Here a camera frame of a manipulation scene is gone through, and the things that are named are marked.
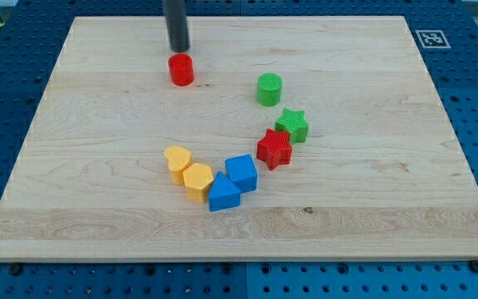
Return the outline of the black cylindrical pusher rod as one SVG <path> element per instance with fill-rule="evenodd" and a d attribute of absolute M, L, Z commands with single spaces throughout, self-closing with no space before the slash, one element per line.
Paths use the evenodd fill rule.
<path fill-rule="evenodd" d="M 163 0 L 162 3 L 171 50 L 176 53 L 187 52 L 190 41 L 185 1 Z"/>

